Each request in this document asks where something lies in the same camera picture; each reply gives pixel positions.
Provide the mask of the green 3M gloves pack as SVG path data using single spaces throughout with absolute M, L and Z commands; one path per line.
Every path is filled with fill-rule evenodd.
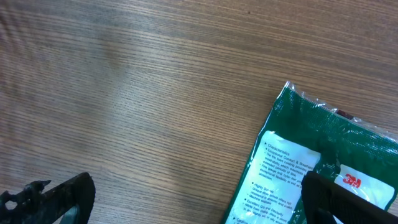
M 223 223 L 305 223 L 314 171 L 375 206 L 397 197 L 397 136 L 286 83 L 259 132 Z

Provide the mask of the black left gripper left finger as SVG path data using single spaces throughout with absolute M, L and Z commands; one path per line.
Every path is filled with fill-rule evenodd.
M 1 194 L 1 223 L 87 224 L 95 202 L 92 177 L 83 172 L 44 192 L 50 180 L 27 184 L 17 194 Z

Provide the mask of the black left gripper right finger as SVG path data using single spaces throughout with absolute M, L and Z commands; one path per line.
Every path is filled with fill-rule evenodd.
M 314 171 L 302 180 L 302 201 L 308 224 L 397 224 L 395 215 Z

